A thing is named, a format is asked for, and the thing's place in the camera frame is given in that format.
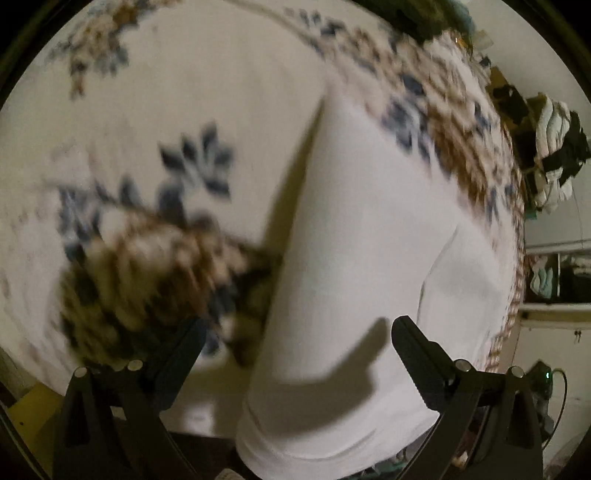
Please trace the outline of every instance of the brown floral pattern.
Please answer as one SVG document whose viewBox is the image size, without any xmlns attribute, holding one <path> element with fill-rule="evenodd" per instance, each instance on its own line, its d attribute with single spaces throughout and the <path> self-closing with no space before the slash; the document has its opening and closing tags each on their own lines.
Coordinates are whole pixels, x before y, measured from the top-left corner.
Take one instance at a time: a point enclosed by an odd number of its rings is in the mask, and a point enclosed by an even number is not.
<svg viewBox="0 0 591 480">
<path fill-rule="evenodd" d="M 171 7 L 180 0 L 122 0 L 91 8 L 87 18 L 78 23 L 65 41 L 50 52 L 49 60 L 67 58 L 72 89 L 76 99 L 85 93 L 85 77 L 93 69 L 101 75 L 115 75 L 129 63 L 127 48 L 120 34 L 126 28 L 139 26 L 139 21 L 162 7 Z"/>
</svg>

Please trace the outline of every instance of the black cable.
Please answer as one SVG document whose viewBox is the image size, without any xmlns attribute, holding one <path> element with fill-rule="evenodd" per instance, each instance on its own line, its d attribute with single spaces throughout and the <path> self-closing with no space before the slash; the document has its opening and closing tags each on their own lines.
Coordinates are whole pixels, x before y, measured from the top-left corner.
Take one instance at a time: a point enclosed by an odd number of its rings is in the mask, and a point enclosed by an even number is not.
<svg viewBox="0 0 591 480">
<path fill-rule="evenodd" d="M 558 428 L 558 424 L 560 423 L 560 419 L 562 418 L 562 414 L 564 412 L 564 406 L 566 405 L 566 391 L 569 386 L 569 383 L 566 380 L 566 373 L 564 373 L 564 370 L 562 370 L 561 368 L 555 368 L 554 370 L 552 370 L 552 378 L 553 379 L 554 379 L 555 373 L 562 375 L 562 378 L 564 378 L 564 397 L 562 399 L 562 407 L 560 408 L 560 413 L 558 414 L 558 419 L 556 420 L 556 425 L 554 425 L 554 430 L 552 430 L 552 433 L 550 433 L 550 436 L 548 437 L 548 440 L 546 440 L 546 443 L 542 447 L 542 450 L 544 450 L 548 446 L 548 444 L 550 443 L 550 440 L 552 440 L 552 437 L 554 436 L 554 433 L 556 432 L 556 429 Z"/>
</svg>

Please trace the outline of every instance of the white wall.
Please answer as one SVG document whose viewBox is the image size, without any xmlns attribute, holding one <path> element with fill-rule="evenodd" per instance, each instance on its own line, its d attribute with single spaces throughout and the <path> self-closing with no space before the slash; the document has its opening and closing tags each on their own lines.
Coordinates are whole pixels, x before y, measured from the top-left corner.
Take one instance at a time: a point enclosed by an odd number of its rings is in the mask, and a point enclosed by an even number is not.
<svg viewBox="0 0 591 480">
<path fill-rule="evenodd" d="M 566 102 L 579 113 L 587 135 L 591 134 L 591 103 L 558 54 L 502 0 L 462 0 L 468 5 L 476 28 L 485 30 L 494 45 L 484 52 L 524 97 L 544 92 Z M 575 195 L 552 214 L 541 213 L 525 223 L 527 247 L 554 243 L 579 244 L 591 239 L 591 166 L 574 182 Z"/>
</svg>

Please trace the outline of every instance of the metal screw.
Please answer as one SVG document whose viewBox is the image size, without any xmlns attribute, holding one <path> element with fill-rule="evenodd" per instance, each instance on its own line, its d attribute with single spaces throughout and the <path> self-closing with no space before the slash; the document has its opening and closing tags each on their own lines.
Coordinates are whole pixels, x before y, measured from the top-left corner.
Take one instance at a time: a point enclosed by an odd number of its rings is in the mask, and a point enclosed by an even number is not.
<svg viewBox="0 0 591 480">
<path fill-rule="evenodd" d="M 79 367 L 79 368 L 76 368 L 76 370 L 74 370 L 74 376 L 76 378 L 82 378 L 87 373 L 88 373 L 88 370 L 86 369 L 86 367 Z"/>
<path fill-rule="evenodd" d="M 137 372 L 138 370 L 142 370 L 144 363 L 141 360 L 132 360 L 127 364 L 127 370 L 130 372 Z"/>
<path fill-rule="evenodd" d="M 460 372 L 469 372 L 472 369 L 472 366 L 468 360 L 459 359 L 456 360 L 456 368 Z"/>
<path fill-rule="evenodd" d="M 517 378 L 523 378 L 523 376 L 525 375 L 525 372 L 521 367 L 511 367 L 511 373 L 514 377 Z"/>
</svg>

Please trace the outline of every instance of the yellow object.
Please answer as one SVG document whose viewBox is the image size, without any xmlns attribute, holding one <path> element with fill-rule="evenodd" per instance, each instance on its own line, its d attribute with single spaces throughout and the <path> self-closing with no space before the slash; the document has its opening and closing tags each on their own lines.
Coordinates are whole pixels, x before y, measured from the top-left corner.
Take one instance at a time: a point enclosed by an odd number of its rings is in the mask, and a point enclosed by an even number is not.
<svg viewBox="0 0 591 480">
<path fill-rule="evenodd" d="M 8 409 L 19 435 L 48 475 L 53 470 L 53 445 L 64 397 L 38 383 Z"/>
</svg>

